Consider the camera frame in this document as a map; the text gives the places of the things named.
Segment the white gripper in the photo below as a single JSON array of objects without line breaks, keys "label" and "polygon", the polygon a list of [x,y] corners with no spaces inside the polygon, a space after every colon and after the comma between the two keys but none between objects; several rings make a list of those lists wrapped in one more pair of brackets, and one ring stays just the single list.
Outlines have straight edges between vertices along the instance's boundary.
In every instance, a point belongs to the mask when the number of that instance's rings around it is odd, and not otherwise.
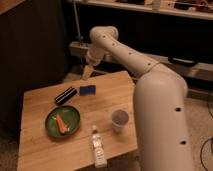
[{"label": "white gripper", "polygon": [[94,67],[100,64],[101,60],[104,57],[104,52],[101,50],[92,50],[89,49],[86,54],[86,62],[89,65],[86,65],[83,70],[82,79],[87,80],[93,73]]}]

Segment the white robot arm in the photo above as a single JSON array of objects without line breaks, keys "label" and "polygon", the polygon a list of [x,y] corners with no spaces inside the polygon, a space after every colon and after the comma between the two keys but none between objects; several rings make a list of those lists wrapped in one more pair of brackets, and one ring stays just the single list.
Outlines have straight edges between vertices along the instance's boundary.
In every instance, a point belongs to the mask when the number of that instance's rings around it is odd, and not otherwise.
[{"label": "white robot arm", "polygon": [[119,42],[114,26],[95,26],[89,36],[88,65],[98,65],[110,53],[138,78],[133,111],[142,171],[195,171],[185,116],[188,85],[184,78]]}]

